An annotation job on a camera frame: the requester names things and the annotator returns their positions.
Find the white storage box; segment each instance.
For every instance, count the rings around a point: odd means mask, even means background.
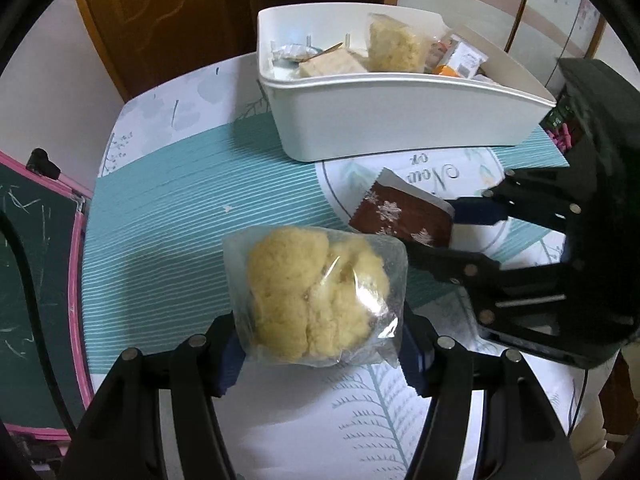
[[[258,14],[260,82],[291,158],[308,162],[447,146],[513,146],[556,104],[522,65],[465,27],[455,32],[487,54],[482,68],[503,86],[417,73],[299,79],[274,68],[274,47],[307,44],[308,38],[326,49],[349,34],[350,48],[365,50],[371,12],[421,30],[447,30],[434,12],[377,4],[300,4]]]

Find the chalkboard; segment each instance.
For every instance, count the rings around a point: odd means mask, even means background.
[[[78,202],[0,164],[0,207],[24,245],[51,365],[77,425],[84,407],[71,349],[67,290]],[[64,429],[40,368],[15,258],[1,234],[0,418],[27,428]]]

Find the brown wrapper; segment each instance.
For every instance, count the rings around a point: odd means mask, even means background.
[[[361,233],[449,247],[453,208],[385,168],[365,194],[349,225]]]

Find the brown door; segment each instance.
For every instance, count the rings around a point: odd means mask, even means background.
[[[249,0],[78,0],[125,99],[255,50]]]

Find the table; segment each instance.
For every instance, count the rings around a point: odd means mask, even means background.
[[[228,312],[220,238],[251,224],[345,228],[382,167],[443,198],[479,193],[504,168],[561,166],[537,129],[513,148],[423,150],[303,164],[288,159],[257,81],[254,54],[167,82],[127,103],[102,161],[82,265],[82,319],[97,387],[128,346],[174,348]],[[483,251],[505,267],[556,262],[563,235],[510,219],[456,226],[452,246]],[[410,270],[407,299],[439,333],[499,354],[481,340],[464,289]],[[527,362],[565,428],[583,372],[533,356]],[[589,374],[583,408],[612,361]],[[170,402],[163,439],[175,474]],[[386,364],[313,369],[247,363],[214,401],[237,471],[253,479],[404,478],[429,399]],[[474,393],[460,478],[471,478],[482,413]]]

